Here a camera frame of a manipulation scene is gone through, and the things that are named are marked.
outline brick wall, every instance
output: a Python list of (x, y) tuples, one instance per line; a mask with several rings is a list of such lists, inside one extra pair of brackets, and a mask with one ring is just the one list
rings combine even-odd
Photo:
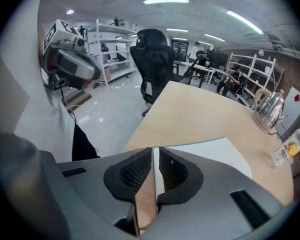
[[(221, 53), (230, 55), (231, 52), (238, 55), (247, 55), (252, 56), (253, 52), (256, 52), (256, 50), (251, 49), (236, 49), (236, 50), (222, 50)], [(271, 60), (273, 58), (276, 58), (276, 63), (281, 67), (284, 68), (284, 74), (283, 77), (279, 83), (279, 86), (277, 88), (277, 91), (282, 89), (284, 91), (283, 97), (286, 98), (286, 96), (289, 93), (290, 88), (293, 86), (300, 92), (300, 60), (295, 59), (293, 57), (279, 54), (279, 53), (271, 53), (271, 52), (264, 52), (264, 58), (268, 58), (271, 56)], [(254, 75), (251, 76), (254, 80), (259, 80), (261, 84), (263, 84), (263, 81), (265, 79), (263, 77)], [(273, 84), (269, 82), (267, 88), (272, 91), (273, 90)], [(300, 122), (296, 126), (295, 129), (300, 128)], [(292, 175), (295, 177), (300, 174), (300, 152), (296, 157), (293, 159), (293, 165), (291, 166), (292, 169)]]

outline ceiling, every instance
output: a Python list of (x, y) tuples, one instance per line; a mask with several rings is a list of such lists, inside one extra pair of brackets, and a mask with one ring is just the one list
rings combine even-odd
[[(66, 15), (72, 9), (74, 13)], [(260, 35), (226, 14), (231, 10), (246, 18), (264, 34)], [(300, 51), (300, 23), (285, 0), (189, 0), (189, 3), (145, 5), (143, 0), (42, 0), (43, 23), (64, 19), (95, 21), (96, 18), (130, 20), (146, 28), (168, 32), (171, 37), (202, 41), (220, 49), (257, 48), (273, 50), (274, 44)], [(210, 34), (225, 42), (205, 36)]]

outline white floor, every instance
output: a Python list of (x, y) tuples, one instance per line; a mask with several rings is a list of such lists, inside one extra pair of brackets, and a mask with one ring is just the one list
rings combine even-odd
[[(180, 67), (179, 75), (184, 72)], [(111, 81), (108, 87), (87, 89), (92, 98), (74, 111), (78, 125), (100, 157), (121, 153), (142, 121), (141, 113), (149, 105), (141, 95), (141, 83), (140, 73), (135, 71), (128, 78)], [(193, 79), (191, 85), (198, 86), (199, 80)], [(217, 86), (204, 82), (201, 88), (215, 92)]]

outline electric kettle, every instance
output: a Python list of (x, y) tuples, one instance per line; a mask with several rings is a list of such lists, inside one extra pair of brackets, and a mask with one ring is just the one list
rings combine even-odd
[[(261, 88), (255, 93), (252, 118), (266, 134), (276, 123), (280, 123), (290, 116), (290, 114), (281, 116), (285, 105), (285, 100), (282, 96), (283, 93), (284, 91), (282, 89), (279, 92), (271, 92), (265, 88)], [(265, 98), (258, 104), (262, 94), (265, 95)]]

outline chair base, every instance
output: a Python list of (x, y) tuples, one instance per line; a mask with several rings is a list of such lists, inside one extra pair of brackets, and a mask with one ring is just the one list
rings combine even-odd
[(151, 109), (151, 107), (148, 108), (146, 111), (144, 111), (144, 112), (141, 114), (143, 118), (146, 116), (146, 114), (149, 112), (150, 109)]

